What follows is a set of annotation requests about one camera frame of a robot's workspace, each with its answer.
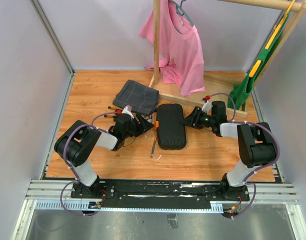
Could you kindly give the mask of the small black screwdriver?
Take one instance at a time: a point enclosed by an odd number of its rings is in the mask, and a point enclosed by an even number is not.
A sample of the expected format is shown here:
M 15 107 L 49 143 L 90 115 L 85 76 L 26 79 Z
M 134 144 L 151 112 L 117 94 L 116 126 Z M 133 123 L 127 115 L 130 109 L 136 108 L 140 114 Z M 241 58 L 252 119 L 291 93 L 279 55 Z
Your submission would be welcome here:
M 122 112 L 122 109 L 120 109 L 120 108 L 115 108 L 115 107 L 112 107 L 112 106 L 108 106 L 108 109 L 113 110 L 113 111 L 115 111 L 115 112 Z
M 118 117 L 118 115 L 116 115 L 116 114 L 112 114 L 112 115 L 111 114 L 105 114 L 104 117 L 105 118 L 113 118 L 113 119 L 115 119 L 115 118 Z

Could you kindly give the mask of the orange utility knife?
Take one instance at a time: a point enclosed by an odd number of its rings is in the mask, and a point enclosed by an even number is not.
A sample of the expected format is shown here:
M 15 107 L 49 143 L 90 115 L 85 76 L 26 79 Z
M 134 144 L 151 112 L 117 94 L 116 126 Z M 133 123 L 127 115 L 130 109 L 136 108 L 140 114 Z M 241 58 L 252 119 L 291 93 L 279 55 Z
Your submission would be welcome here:
M 150 158 L 153 158 L 153 156 L 154 156 L 156 143 L 157 143 L 157 134 L 155 133 L 152 148 L 151 148 L 151 152 L 150 152 Z

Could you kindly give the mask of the pink t-shirt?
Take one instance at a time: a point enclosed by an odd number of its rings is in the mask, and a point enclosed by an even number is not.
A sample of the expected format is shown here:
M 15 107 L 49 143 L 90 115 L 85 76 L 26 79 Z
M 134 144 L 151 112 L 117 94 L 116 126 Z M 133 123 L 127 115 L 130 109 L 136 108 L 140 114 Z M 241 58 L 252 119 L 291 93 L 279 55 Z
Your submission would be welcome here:
M 160 2 L 159 67 L 164 84 L 182 96 L 205 90 L 204 57 L 196 26 L 177 13 L 170 0 Z

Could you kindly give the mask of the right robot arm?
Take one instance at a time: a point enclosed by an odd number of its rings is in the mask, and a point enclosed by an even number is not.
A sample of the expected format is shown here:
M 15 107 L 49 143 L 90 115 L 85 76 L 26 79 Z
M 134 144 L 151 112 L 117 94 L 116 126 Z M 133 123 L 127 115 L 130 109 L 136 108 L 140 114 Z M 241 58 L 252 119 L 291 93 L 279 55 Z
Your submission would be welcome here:
M 205 196 L 219 194 L 223 199 L 231 200 L 243 192 L 249 178 L 278 161 L 280 145 L 266 122 L 227 120 L 223 101 L 203 100 L 203 107 L 196 106 L 183 119 L 183 124 L 195 129 L 210 128 L 218 137 L 237 139 L 239 161 L 224 174 L 217 189 L 203 193 Z

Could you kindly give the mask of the orange black screwdriver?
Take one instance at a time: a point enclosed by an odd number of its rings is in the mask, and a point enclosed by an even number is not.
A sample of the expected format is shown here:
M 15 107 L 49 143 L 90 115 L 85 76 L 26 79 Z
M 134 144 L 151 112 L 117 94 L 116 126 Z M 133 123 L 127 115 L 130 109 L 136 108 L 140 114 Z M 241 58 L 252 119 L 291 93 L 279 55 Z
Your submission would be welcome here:
M 162 104 L 158 105 L 156 108 L 154 108 L 148 115 L 148 118 L 150 120 L 153 119 L 153 114 L 156 113 L 157 118 L 163 118 L 167 115 L 167 102 L 163 102 Z

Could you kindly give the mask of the teal clothes hanger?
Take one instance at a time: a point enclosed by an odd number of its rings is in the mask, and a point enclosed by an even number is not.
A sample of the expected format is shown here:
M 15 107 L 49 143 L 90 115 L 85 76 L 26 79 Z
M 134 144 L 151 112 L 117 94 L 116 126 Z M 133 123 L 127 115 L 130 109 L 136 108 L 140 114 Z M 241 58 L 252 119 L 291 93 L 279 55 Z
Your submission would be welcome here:
M 184 2 L 184 0 L 181 0 L 180 3 L 177 3 L 175 0 L 169 0 L 167 3 L 171 25 L 182 36 L 187 35 L 195 26 L 183 9 Z

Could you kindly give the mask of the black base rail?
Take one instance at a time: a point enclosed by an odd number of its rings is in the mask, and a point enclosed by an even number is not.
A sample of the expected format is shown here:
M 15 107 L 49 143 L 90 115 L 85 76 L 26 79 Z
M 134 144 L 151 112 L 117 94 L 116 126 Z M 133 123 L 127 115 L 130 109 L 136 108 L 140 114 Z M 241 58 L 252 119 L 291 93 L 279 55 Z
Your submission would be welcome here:
M 93 190 L 74 183 L 73 199 L 104 198 L 103 206 L 127 210 L 209 210 L 212 201 L 246 203 L 247 186 L 230 187 L 222 182 L 170 180 L 102 180 Z

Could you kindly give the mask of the green garment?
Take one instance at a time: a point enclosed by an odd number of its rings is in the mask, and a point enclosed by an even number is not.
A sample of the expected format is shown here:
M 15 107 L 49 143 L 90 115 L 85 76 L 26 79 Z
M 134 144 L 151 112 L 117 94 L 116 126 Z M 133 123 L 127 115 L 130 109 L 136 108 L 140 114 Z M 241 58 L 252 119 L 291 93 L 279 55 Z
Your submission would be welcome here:
M 250 78 L 248 76 L 248 73 L 247 73 L 247 75 L 243 79 L 242 83 L 236 84 L 236 85 L 233 86 L 233 90 L 230 92 L 229 95 L 232 98 L 232 100 L 234 101 L 235 109 L 236 110 L 238 110 L 246 102 L 246 100 L 248 99 L 249 95 L 251 94 L 251 92 L 252 92 L 252 90 L 254 88 L 254 85 L 255 85 L 255 81 L 259 77 L 260 73 L 262 72 L 263 68 L 265 67 L 265 65 L 267 64 L 268 60 L 271 58 L 273 52 L 275 51 L 275 49 L 277 47 L 277 41 L 275 42 L 275 44 L 273 45 L 271 51 L 269 52 L 269 54 L 268 54 L 268 56 L 267 56 L 267 58 L 266 58 L 266 60 L 264 62 L 264 65 L 260 68 L 260 72 L 257 73 L 255 75 L 255 77 L 253 77 L 253 78 Z

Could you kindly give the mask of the black plastic tool case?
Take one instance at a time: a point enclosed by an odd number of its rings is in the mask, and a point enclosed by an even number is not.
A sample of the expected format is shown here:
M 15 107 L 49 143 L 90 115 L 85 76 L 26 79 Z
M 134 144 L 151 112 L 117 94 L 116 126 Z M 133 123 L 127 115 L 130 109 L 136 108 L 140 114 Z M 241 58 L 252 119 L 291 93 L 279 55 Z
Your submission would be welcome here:
M 183 125 L 184 111 L 180 104 L 161 104 L 156 110 L 157 142 L 162 150 L 181 150 L 187 144 Z

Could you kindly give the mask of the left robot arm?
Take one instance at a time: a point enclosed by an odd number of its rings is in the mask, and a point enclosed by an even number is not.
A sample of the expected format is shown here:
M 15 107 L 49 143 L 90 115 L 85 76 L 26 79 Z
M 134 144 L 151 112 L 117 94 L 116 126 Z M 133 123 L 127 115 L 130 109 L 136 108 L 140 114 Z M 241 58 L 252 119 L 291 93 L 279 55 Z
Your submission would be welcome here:
M 114 125 L 108 130 L 77 120 L 58 138 L 54 151 L 73 172 L 76 183 L 89 198 L 101 192 L 100 178 L 93 170 L 89 156 L 95 147 L 117 151 L 127 138 L 137 138 L 154 128 L 154 124 L 139 113 L 114 113 Z

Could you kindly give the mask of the grey folded cloth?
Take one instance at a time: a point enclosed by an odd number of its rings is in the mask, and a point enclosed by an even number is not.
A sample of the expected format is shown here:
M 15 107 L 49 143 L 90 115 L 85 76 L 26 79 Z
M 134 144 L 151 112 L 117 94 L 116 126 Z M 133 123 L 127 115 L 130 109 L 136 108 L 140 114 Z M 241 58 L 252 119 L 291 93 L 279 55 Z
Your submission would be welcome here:
M 159 91 L 145 86 L 134 80 L 127 80 L 120 92 L 115 96 L 112 104 L 124 108 L 131 106 L 131 110 L 142 115 L 153 113 L 159 103 Z

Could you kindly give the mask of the yellow clothes hanger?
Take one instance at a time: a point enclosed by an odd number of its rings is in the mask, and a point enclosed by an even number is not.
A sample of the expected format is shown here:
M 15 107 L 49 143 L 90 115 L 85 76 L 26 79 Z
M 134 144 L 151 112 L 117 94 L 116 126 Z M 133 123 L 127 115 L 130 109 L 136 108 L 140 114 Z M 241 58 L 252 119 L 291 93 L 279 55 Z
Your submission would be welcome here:
M 253 65 L 253 67 L 251 68 L 251 70 L 248 73 L 248 76 L 250 78 L 254 78 L 255 75 L 258 74 L 261 71 L 261 67 L 264 65 L 264 62 L 265 62 L 266 58 L 268 57 L 268 54 L 270 53 L 270 51 L 273 48 L 273 45 L 275 44 L 278 37 L 280 36 L 280 34 L 282 32 L 282 29 L 283 29 L 286 21 L 288 20 L 289 12 L 290 12 L 290 10 L 291 10 L 291 8 L 292 8 L 292 6 L 294 5 L 295 2 L 296 2 L 295 0 L 292 0 L 290 2 L 290 5 L 287 8 L 287 10 L 285 11 L 285 13 L 284 13 L 283 17 L 281 18 L 280 22 L 273 27 L 274 31 L 273 31 L 271 37 L 267 41 L 264 49 L 259 53 L 255 64 Z

